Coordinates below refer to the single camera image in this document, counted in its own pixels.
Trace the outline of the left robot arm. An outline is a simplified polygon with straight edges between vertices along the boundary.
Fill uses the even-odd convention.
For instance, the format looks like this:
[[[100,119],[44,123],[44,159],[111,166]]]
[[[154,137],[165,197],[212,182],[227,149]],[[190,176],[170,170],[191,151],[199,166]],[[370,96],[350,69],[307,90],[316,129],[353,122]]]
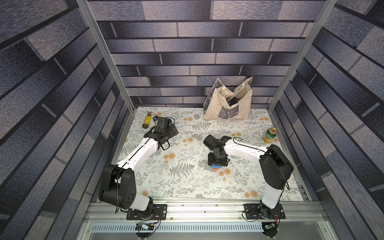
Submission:
[[[122,210],[133,209],[151,215],[153,199],[137,192],[136,174],[150,156],[178,133],[175,124],[152,127],[125,159],[106,165],[101,175],[99,200]]]

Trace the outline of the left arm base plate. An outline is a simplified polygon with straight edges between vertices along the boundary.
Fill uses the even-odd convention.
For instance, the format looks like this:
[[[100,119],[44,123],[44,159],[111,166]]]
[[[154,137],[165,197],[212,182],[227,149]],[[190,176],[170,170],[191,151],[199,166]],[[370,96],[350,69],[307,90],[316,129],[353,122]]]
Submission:
[[[145,211],[129,209],[126,220],[128,221],[157,221],[165,220],[168,212],[168,205],[149,205]]]

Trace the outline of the blue lego brick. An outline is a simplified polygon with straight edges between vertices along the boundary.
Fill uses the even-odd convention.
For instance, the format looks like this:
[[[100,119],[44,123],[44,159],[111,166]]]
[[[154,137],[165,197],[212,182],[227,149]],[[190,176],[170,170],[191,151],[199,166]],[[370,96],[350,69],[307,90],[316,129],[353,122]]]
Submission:
[[[221,169],[222,166],[217,166],[217,165],[212,164],[212,165],[211,165],[211,168],[212,168],[212,169]]]

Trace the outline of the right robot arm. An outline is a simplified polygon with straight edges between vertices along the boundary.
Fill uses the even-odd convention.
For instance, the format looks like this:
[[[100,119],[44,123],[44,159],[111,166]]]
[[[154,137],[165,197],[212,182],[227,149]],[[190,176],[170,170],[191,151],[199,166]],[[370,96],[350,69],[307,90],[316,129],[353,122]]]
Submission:
[[[259,163],[266,189],[261,199],[262,207],[273,210],[277,207],[288,179],[294,170],[293,165],[276,145],[258,147],[243,143],[238,137],[223,136],[220,139],[208,135],[204,145],[210,150],[208,165],[212,168],[228,166],[229,156],[239,157],[252,163]]]

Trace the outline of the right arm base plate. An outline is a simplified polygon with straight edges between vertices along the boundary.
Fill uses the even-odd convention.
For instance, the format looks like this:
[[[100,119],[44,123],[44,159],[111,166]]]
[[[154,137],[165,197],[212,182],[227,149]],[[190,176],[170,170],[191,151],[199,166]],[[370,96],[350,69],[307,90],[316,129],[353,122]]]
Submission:
[[[280,203],[274,209],[270,209],[262,204],[244,204],[244,212],[247,220],[284,220],[285,211]]]

